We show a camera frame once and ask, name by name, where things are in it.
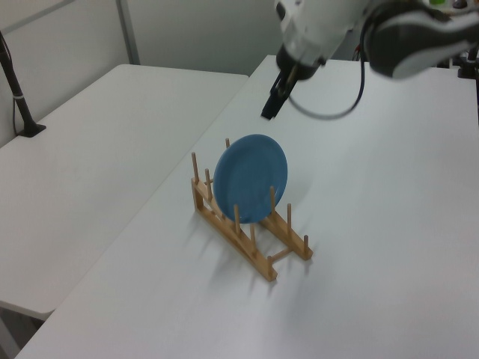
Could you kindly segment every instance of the black stand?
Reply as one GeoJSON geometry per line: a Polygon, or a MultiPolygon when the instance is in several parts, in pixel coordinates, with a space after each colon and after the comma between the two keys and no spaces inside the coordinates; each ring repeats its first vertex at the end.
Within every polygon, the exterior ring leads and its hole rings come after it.
{"type": "Polygon", "coordinates": [[[460,79],[476,79],[477,77],[477,57],[479,48],[475,47],[469,50],[467,58],[461,58],[461,68],[457,71],[457,77],[460,79]]]}
{"type": "Polygon", "coordinates": [[[18,134],[18,136],[23,137],[34,137],[38,133],[42,132],[46,126],[39,125],[33,121],[31,118],[30,110],[28,110],[27,102],[23,96],[22,89],[20,84],[16,79],[15,71],[13,71],[13,63],[8,52],[6,42],[3,38],[3,35],[0,32],[0,63],[3,67],[5,75],[7,76],[8,84],[12,90],[13,98],[15,99],[16,105],[20,111],[20,114],[23,118],[24,127],[23,130],[18,134]]]}

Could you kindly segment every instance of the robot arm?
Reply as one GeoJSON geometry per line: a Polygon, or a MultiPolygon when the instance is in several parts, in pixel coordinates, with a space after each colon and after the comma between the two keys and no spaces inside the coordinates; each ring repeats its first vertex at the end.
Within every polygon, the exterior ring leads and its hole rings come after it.
{"type": "Polygon", "coordinates": [[[348,30],[362,27],[361,51],[374,71],[402,79],[470,49],[479,40],[479,13],[450,20],[417,1],[277,0],[283,46],[280,74],[262,116],[276,116],[298,80],[324,66],[348,30]]]}

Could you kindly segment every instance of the dish rack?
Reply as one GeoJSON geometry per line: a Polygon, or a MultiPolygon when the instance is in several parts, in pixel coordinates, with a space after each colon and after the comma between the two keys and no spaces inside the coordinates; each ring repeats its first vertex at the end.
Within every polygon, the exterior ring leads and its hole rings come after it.
{"type": "MultiPolygon", "coordinates": [[[[226,139],[226,148],[230,146],[230,140],[226,139]]],[[[303,260],[309,260],[313,256],[313,251],[309,248],[308,236],[304,239],[296,234],[291,227],[291,203],[287,205],[287,220],[285,221],[275,208],[275,189],[270,187],[269,196],[271,198],[271,213],[262,221],[249,225],[249,236],[243,232],[240,226],[240,208],[234,206],[235,221],[227,218],[213,196],[211,185],[213,178],[210,177],[210,170],[204,171],[206,181],[202,181],[198,174],[198,164],[196,154],[192,153],[193,171],[195,176],[192,178],[193,201],[195,210],[203,219],[208,222],[222,237],[235,248],[256,270],[272,282],[278,276],[278,272],[273,268],[273,263],[294,252],[303,260]],[[286,248],[273,256],[265,257],[256,246],[256,236],[254,234],[255,225],[261,225],[271,232],[277,239],[282,241],[286,248]]]]}

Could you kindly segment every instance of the white tabletop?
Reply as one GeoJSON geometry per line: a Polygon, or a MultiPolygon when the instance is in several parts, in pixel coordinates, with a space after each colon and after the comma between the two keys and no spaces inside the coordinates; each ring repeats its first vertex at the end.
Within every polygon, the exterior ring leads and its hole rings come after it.
{"type": "MultiPolygon", "coordinates": [[[[193,150],[213,169],[224,137],[272,136],[293,227],[315,255],[275,264],[267,283],[194,213],[185,156],[19,359],[462,358],[479,352],[479,140],[475,83],[431,69],[392,83],[367,71],[348,118],[289,104],[259,113],[277,75],[267,58],[193,150]]],[[[298,86],[338,111],[359,64],[330,61],[298,86]]],[[[260,248],[278,248],[264,232],[260,248]]]]}
{"type": "Polygon", "coordinates": [[[0,307],[45,319],[247,77],[122,65],[0,149],[0,307]]]}

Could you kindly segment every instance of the plate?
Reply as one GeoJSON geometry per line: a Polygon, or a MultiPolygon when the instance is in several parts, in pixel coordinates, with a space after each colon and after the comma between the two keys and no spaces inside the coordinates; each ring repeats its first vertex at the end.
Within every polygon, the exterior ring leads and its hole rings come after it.
{"type": "Polygon", "coordinates": [[[220,210],[234,221],[234,205],[240,223],[256,223],[271,213],[269,188],[275,203],[283,196],[287,161],[281,146],[265,135],[249,135],[234,142],[219,159],[213,192],[220,210]]]}

